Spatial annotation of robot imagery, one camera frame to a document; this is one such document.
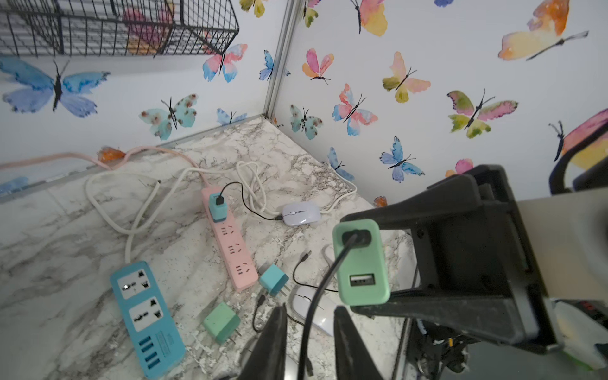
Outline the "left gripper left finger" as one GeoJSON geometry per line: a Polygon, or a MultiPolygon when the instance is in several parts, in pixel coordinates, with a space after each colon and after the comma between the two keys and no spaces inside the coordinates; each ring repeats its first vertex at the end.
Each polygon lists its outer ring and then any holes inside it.
{"type": "Polygon", "coordinates": [[[284,379],[287,340],[287,309],[275,307],[264,329],[243,350],[237,379],[284,379]]]}

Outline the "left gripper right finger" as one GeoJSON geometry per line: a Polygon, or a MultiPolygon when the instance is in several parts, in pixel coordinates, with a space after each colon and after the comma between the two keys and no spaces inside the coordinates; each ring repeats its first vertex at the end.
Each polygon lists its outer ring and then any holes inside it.
{"type": "Polygon", "coordinates": [[[345,307],[334,310],[333,331],[337,379],[383,378],[345,307]]]}

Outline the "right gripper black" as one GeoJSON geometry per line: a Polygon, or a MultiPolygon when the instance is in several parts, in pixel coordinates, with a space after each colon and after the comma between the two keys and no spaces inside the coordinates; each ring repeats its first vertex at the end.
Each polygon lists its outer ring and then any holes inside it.
{"type": "Polygon", "coordinates": [[[536,354],[561,333],[502,166],[480,165],[387,207],[346,216],[411,232],[421,285],[357,314],[416,318],[536,354]]]}

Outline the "white mouse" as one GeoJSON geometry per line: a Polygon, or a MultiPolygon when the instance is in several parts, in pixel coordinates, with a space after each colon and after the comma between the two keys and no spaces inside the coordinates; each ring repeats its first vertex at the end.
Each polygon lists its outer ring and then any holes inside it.
{"type": "MultiPolygon", "coordinates": [[[[291,297],[291,307],[296,316],[303,321],[306,319],[316,290],[308,286],[296,286],[291,297]]],[[[326,296],[322,296],[316,306],[313,326],[333,337],[334,311],[338,305],[326,296]]]]}

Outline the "green charger front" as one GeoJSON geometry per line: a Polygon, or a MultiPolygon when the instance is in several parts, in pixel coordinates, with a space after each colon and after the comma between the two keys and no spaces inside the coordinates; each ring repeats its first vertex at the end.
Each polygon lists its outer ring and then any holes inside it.
{"type": "Polygon", "coordinates": [[[216,306],[203,320],[204,329],[219,345],[226,343],[241,324],[241,318],[226,303],[216,306]]]}

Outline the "green charger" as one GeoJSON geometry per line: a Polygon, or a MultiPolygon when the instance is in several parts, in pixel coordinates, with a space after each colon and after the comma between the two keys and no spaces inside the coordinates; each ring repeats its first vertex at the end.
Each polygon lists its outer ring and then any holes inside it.
{"type": "Polygon", "coordinates": [[[334,255],[340,261],[340,299],[350,307],[384,304],[390,297],[383,240],[371,219],[343,222],[332,232],[334,255]]]}
{"type": "Polygon", "coordinates": [[[219,345],[226,343],[241,324],[241,318],[226,303],[216,306],[203,320],[204,329],[219,345]]]}

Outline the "teal charger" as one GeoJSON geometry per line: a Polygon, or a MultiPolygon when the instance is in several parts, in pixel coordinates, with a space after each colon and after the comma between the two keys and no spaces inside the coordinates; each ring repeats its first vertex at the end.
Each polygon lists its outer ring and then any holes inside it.
{"type": "Polygon", "coordinates": [[[227,219],[228,206],[222,193],[214,193],[209,196],[208,210],[214,223],[221,223],[227,219]]]}
{"type": "Polygon", "coordinates": [[[259,280],[270,296],[275,297],[283,290],[289,277],[276,264],[272,264],[264,271],[259,280]]]}

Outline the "pink power strip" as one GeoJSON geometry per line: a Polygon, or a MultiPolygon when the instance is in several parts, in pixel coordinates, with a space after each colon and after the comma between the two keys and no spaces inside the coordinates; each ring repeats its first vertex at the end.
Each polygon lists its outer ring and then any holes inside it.
{"type": "Polygon", "coordinates": [[[224,196],[225,204],[221,211],[221,214],[225,214],[226,218],[222,221],[214,220],[212,208],[215,207],[216,195],[220,193],[220,190],[221,188],[218,186],[203,188],[204,209],[214,231],[231,283],[236,291],[244,291],[255,285],[259,280],[259,275],[253,255],[245,243],[239,224],[227,205],[226,196],[224,196]]]}

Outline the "blue power strip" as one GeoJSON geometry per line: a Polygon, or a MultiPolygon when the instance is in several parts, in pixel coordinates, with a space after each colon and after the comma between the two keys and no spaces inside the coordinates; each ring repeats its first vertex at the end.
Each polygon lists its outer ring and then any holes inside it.
{"type": "Polygon", "coordinates": [[[161,378],[184,359],[186,348],[150,266],[129,264],[110,283],[144,376],[161,378]]]}

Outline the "lavender mouse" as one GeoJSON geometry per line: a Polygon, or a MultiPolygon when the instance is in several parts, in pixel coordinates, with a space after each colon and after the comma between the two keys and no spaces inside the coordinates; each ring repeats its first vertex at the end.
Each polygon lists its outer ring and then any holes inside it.
{"type": "Polygon", "coordinates": [[[287,226],[302,226],[321,221],[321,210],[314,202],[298,202],[283,207],[281,214],[287,226]]]}

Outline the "teal charger back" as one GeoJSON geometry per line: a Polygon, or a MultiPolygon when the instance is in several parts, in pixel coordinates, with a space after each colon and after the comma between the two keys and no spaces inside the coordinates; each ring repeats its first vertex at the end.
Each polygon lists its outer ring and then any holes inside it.
{"type": "Polygon", "coordinates": [[[222,193],[214,193],[209,196],[208,210],[214,223],[221,223],[227,219],[228,206],[222,193]]]}

